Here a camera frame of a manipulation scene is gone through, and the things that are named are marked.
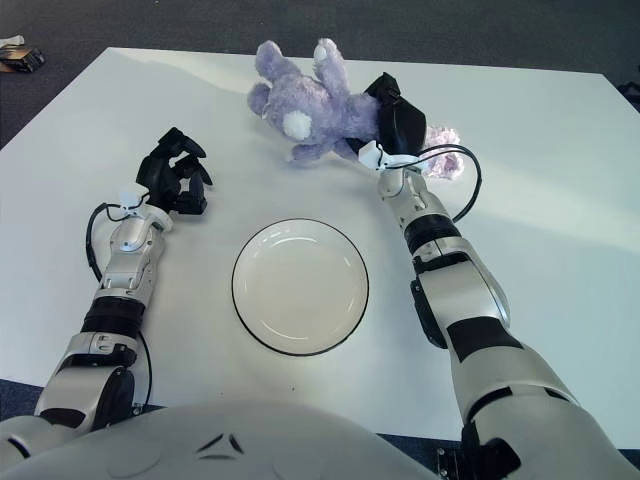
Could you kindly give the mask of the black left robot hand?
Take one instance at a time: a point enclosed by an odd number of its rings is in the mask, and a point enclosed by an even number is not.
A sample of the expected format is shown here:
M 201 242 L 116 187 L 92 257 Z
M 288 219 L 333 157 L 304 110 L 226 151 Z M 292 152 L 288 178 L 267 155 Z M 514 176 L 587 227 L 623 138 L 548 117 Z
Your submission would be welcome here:
M 147 188 L 147 203 L 166 213 L 202 215 L 207 207 L 204 186 L 213 185 L 200 163 L 205 157 L 193 139 L 172 127 L 138 170 L 136 183 Z

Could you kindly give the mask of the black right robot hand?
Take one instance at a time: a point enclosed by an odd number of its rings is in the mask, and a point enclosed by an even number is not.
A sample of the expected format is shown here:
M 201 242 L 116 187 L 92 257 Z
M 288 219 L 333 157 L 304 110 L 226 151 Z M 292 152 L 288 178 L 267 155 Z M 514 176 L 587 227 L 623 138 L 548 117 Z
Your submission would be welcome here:
M 356 160 L 360 148 L 375 140 L 390 154 L 415 154 L 424 145 L 426 117 L 402 94 L 396 79 L 383 72 L 364 92 L 352 94 L 346 74 L 332 85 L 343 108 L 342 140 L 336 152 Z

